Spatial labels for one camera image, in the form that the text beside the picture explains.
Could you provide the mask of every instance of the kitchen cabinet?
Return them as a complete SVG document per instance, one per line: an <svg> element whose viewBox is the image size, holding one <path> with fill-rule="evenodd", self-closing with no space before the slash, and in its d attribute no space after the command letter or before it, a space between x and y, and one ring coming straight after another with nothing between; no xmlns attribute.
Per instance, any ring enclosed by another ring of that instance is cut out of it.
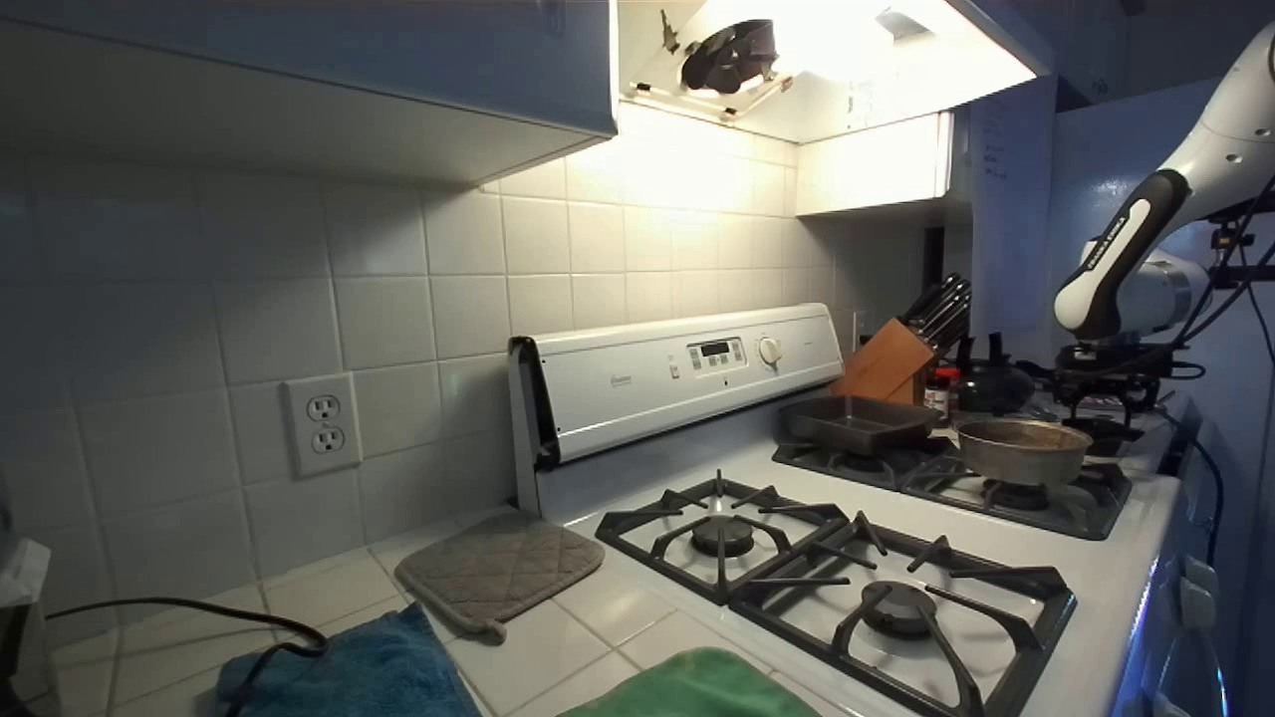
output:
<svg viewBox="0 0 1275 717"><path fill-rule="evenodd" d="M613 134L609 5L0 9L0 151L476 181Z"/></svg>

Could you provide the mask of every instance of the stove burner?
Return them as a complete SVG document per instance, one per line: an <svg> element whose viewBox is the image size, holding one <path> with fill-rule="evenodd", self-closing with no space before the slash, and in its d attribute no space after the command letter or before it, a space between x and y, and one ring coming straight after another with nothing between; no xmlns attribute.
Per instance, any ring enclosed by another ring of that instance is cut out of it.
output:
<svg viewBox="0 0 1275 717"><path fill-rule="evenodd" d="M899 638L899 642L929 642L933 632L933 598L905 585L905 580L873 580L861 592L865 602L865 620L875 632Z"/></svg>
<svg viewBox="0 0 1275 717"><path fill-rule="evenodd" d="M690 544L699 552L739 558L754 549L754 527L727 515L711 515L693 527Z"/></svg>
<svg viewBox="0 0 1275 717"><path fill-rule="evenodd" d="M997 478L982 478L982 497L992 507L1006 507L1006 509L1049 509L1051 507L1045 484L997 481Z"/></svg>

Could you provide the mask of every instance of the outlet cover plate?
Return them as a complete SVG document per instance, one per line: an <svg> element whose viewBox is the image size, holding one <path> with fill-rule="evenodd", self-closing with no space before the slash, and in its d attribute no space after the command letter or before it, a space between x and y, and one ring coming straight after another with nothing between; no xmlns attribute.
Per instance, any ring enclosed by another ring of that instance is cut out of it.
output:
<svg viewBox="0 0 1275 717"><path fill-rule="evenodd" d="M281 383L292 466L297 478L361 460L357 403L351 375L309 375Z"/></svg>

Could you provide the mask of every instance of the black cable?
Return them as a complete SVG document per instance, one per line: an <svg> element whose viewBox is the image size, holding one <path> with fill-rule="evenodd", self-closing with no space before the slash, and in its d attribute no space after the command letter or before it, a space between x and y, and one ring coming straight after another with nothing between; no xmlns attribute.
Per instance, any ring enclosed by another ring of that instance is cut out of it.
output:
<svg viewBox="0 0 1275 717"><path fill-rule="evenodd" d="M1179 418L1172 418L1166 408L1155 408L1159 418L1166 418L1192 444L1194 455L1207 460L1211 474L1211 529L1207 529L1207 544L1204 544L1204 562L1216 565L1219 558L1219 532L1224 532L1224 509L1225 509L1225 481L1219 460L1207 455L1207 444L1199 440L1194 428L1187 428Z"/></svg>
<svg viewBox="0 0 1275 717"><path fill-rule="evenodd" d="M1257 327L1264 327L1264 342L1268 342L1268 362L1275 367L1275 342L1269 342L1269 327L1268 327L1268 309L1257 302L1257 289L1252 289L1252 281L1243 286L1252 309L1257 314Z"/></svg>
<svg viewBox="0 0 1275 717"><path fill-rule="evenodd" d="M110 604L180 604L180 610L201 610L201 613L220 613L220 617L233 617L233 620L281 625L288 632L297 632L308 643L277 642L277 643L269 643L268 653L257 653L247 665L247 677L240 679L225 717L244 714L256 677L268 670L268 661L276 653L297 653L297 657L322 657L325 653L325 638L320 630L309 630L308 620L292 620L292 617L277 617L277 613L256 613L256 610L229 610L229 604L215 604L215 602L192 602L192 598L110 598L110 602L86 602L86 604L55 610L55 613L49 613L49 620L61 620L61 617L71 617L71 613L90 613L90 610L110 610Z"/></svg>

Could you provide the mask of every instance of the cooking utensil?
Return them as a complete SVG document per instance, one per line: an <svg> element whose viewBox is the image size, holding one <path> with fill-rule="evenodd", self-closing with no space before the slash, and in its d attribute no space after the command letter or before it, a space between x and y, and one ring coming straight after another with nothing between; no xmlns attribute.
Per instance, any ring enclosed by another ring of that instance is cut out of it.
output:
<svg viewBox="0 0 1275 717"><path fill-rule="evenodd" d="M782 432L794 440L881 455L929 436L929 408L873 397L808 397L782 408Z"/></svg>
<svg viewBox="0 0 1275 717"><path fill-rule="evenodd" d="M969 418L957 436L969 468L1016 484L1071 481L1090 444L1086 432L1039 418Z"/></svg>

